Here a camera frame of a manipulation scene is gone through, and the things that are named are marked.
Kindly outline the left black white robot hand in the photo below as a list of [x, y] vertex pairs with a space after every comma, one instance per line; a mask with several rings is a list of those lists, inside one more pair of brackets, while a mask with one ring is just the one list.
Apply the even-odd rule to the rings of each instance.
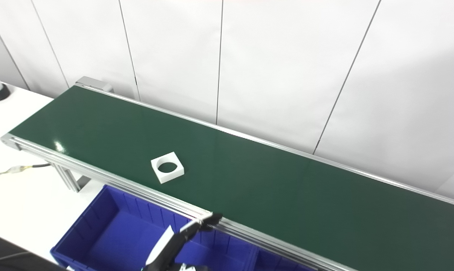
[[177, 263], [176, 257], [187, 242], [201, 231], [212, 231], [223, 218], [222, 213], [210, 212], [190, 220], [178, 231], [169, 226], [158, 239], [147, 257], [142, 271], [210, 271], [205, 265]]

